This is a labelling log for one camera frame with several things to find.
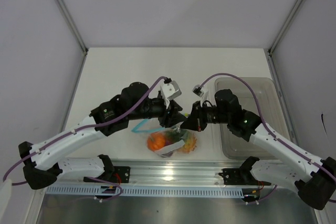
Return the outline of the right frame post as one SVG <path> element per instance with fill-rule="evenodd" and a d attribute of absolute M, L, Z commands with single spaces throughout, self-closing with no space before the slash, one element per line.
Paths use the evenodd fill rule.
<path fill-rule="evenodd" d="M 286 35 L 287 31 L 291 27 L 294 19 L 298 15 L 300 9 L 302 8 L 304 2 L 306 0 L 295 0 L 294 4 L 292 5 L 288 15 L 285 18 L 285 21 L 282 23 L 279 31 L 277 32 L 270 48 L 268 49 L 268 54 L 272 57 L 277 47 L 280 45 L 281 41 L 283 40 L 284 36 Z"/>

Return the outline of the orange toy pumpkin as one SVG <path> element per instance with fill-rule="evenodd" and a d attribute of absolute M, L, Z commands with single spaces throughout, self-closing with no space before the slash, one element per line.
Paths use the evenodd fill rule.
<path fill-rule="evenodd" d="M 165 146 L 166 138 L 163 133 L 157 132 L 149 135 L 147 139 L 147 147 L 149 150 L 155 152 Z"/>

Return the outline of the clear plastic food container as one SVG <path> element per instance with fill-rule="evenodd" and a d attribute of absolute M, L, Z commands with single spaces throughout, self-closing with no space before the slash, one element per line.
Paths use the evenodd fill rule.
<path fill-rule="evenodd" d="M 218 78 L 215 80 L 215 92 L 230 89 L 237 97 L 234 105 L 240 104 L 242 108 L 241 126 L 255 126 L 260 123 L 261 120 L 257 117 L 261 112 L 269 127 L 288 139 L 289 133 L 273 81 L 262 77 L 242 79 L 248 86 L 234 78 Z M 221 124 L 219 128 L 222 150 L 227 158 L 246 160 L 254 156 L 259 159 L 275 159 L 263 148 L 234 135 L 226 124 Z"/>

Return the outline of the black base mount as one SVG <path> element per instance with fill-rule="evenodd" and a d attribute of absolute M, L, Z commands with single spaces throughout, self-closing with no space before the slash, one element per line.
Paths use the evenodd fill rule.
<path fill-rule="evenodd" d="M 116 166 L 114 171 L 105 171 L 104 169 L 94 167 L 92 170 L 87 170 L 84 172 L 83 181 L 96 182 L 96 180 L 91 179 L 91 177 L 112 182 L 112 183 L 128 183 L 130 176 L 130 167 L 129 166 Z"/>
<path fill-rule="evenodd" d="M 218 175 L 223 179 L 225 185 L 258 185 L 258 181 L 247 169 L 223 168 Z"/>

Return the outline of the left frame post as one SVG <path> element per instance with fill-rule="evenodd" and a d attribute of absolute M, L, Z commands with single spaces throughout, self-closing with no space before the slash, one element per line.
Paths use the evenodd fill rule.
<path fill-rule="evenodd" d="M 77 28 L 77 25 L 75 24 L 75 21 L 73 20 L 73 17 L 65 3 L 64 0 L 54 0 L 68 29 L 70 30 L 71 34 L 73 35 L 76 43 L 78 44 L 81 52 L 86 55 L 88 52 L 88 48 L 85 45 L 85 42 Z"/>

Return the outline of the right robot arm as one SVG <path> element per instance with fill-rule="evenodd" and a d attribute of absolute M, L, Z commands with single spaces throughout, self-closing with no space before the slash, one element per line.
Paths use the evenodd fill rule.
<path fill-rule="evenodd" d="M 251 184 L 255 180 L 279 185 L 297 193 L 308 206 L 322 210 L 332 202 L 335 193 L 335 159 L 313 155 L 276 132 L 265 120 L 239 104 L 230 89 L 215 93 L 215 106 L 197 101 L 181 128 L 203 131 L 209 123 L 226 124 L 236 137 L 254 144 L 280 160 L 270 164 L 249 157 L 240 167 L 240 179 Z"/>

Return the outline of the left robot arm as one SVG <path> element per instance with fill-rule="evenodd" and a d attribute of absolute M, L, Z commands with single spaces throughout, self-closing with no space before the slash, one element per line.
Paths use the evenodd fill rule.
<path fill-rule="evenodd" d="M 75 127 L 39 144 L 19 144 L 26 182 L 33 190 L 46 188 L 58 180 L 113 182 L 115 167 L 108 155 L 92 158 L 69 158 L 77 149 L 126 129 L 132 120 L 158 119 L 163 128 L 184 121 L 182 108 L 175 102 L 181 89 L 168 79 L 156 98 L 146 84 L 134 82 L 120 94 L 93 109 Z"/>

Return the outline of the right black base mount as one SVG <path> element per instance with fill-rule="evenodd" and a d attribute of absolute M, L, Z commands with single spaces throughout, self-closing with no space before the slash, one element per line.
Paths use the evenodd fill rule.
<path fill-rule="evenodd" d="M 223 168 L 218 175 L 223 179 L 225 185 L 258 185 L 258 181 L 247 169 Z"/>

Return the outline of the frame post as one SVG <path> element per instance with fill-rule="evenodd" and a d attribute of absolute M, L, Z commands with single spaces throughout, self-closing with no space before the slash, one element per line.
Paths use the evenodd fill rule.
<path fill-rule="evenodd" d="M 88 48 L 85 45 L 85 42 L 77 28 L 77 25 L 75 24 L 75 21 L 73 20 L 73 17 L 65 3 L 64 0 L 54 0 L 68 29 L 70 30 L 71 34 L 73 35 L 76 43 L 78 44 L 81 52 L 86 55 L 88 52 Z"/>
<path fill-rule="evenodd" d="M 282 23 L 279 31 L 277 32 L 270 48 L 268 49 L 268 54 L 272 57 L 277 47 L 280 45 L 281 41 L 283 40 L 284 36 L 286 35 L 287 31 L 291 27 L 294 19 L 298 15 L 300 9 L 302 8 L 304 2 L 306 0 L 295 0 L 294 4 L 292 5 L 288 15 L 285 18 L 285 21 Z"/>

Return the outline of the clear zip top bag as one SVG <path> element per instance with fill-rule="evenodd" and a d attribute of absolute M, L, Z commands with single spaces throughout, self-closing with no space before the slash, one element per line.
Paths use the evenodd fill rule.
<path fill-rule="evenodd" d="M 146 147 L 162 158 L 189 154 L 196 150 L 198 139 L 193 131 L 180 128 L 180 123 L 164 128 L 158 119 L 144 119 L 131 132 L 145 139 Z"/>

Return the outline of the aluminium rail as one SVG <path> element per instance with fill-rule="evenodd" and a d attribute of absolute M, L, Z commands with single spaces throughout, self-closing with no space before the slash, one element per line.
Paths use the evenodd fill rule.
<path fill-rule="evenodd" d="M 228 162 L 194 162 L 194 161 L 120 161 L 113 163 L 107 155 L 91 158 L 64 158 L 51 168 L 42 170 L 32 163 L 31 171 L 25 167 L 25 178 L 33 190 L 48 187 L 58 180 L 83 181 L 84 172 L 99 167 L 107 171 L 114 171 L 116 166 L 129 166 L 128 183 L 145 181 L 147 183 L 161 181 L 170 182 L 182 179 L 194 179 L 197 176 L 212 177 L 220 168 L 229 168 Z"/>

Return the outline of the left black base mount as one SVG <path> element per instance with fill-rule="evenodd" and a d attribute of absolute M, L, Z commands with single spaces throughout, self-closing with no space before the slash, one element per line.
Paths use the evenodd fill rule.
<path fill-rule="evenodd" d="M 112 183 L 128 183 L 130 176 L 130 167 L 129 166 L 116 166 L 114 171 L 105 171 L 104 169 L 94 167 L 92 170 L 87 170 L 84 172 L 83 181 L 96 182 L 96 180 L 91 179 L 91 177 L 112 182 Z"/>

